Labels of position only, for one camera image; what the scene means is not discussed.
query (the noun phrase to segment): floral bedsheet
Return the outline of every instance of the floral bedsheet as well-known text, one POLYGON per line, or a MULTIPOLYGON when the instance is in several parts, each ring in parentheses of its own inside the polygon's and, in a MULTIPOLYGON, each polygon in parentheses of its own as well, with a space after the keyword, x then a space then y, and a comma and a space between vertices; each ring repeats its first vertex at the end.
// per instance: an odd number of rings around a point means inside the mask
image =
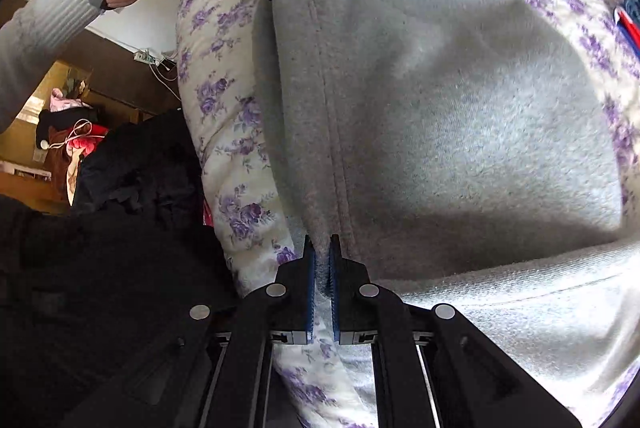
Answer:
MULTIPOLYGON (((251 35, 257 1, 181 0, 177 25, 184 113, 202 163, 216 234, 243 295, 273 281, 277 267, 296 257, 254 97, 251 35)), ((621 0, 526 1, 571 42, 588 68, 620 164, 625 220, 635 228, 640 221, 640 64, 612 21, 621 0)), ((278 347, 275 365, 306 426, 377 425, 366 391, 350 379, 321 319, 316 318, 314 344, 278 347)), ((604 384, 602 401, 592 408, 565 405, 585 428, 597 426, 637 369, 604 384)))

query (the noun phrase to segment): ribbed hem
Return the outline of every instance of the ribbed hem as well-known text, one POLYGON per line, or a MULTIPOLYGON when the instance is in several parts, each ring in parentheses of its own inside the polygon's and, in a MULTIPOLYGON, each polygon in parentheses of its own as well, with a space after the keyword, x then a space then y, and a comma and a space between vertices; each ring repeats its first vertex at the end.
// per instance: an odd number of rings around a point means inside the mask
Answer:
POLYGON ((55 52, 80 34, 100 14, 89 0, 33 0, 38 43, 55 52))

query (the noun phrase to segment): gray garment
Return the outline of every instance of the gray garment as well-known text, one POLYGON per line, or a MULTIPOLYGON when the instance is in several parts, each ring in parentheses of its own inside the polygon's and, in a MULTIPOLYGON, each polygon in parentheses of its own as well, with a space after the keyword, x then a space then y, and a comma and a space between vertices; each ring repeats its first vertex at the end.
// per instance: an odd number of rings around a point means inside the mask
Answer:
POLYGON ((273 0, 254 57, 278 192, 321 278, 338 233, 372 280, 452 302, 565 404, 602 400, 638 354, 639 251, 571 252, 620 236, 621 195, 588 75, 555 30, 522 0, 273 0))

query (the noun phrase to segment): pink object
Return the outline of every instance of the pink object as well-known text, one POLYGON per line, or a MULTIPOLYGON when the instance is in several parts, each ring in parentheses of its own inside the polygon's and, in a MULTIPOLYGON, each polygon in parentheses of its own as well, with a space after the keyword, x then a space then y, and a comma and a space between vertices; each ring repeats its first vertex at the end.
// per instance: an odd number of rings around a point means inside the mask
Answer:
POLYGON ((89 106, 80 100, 68 100, 62 94, 62 90, 54 88, 51 91, 51 98, 49 100, 49 110, 51 112, 60 112, 60 110, 66 110, 68 108, 75 108, 76 106, 89 106))

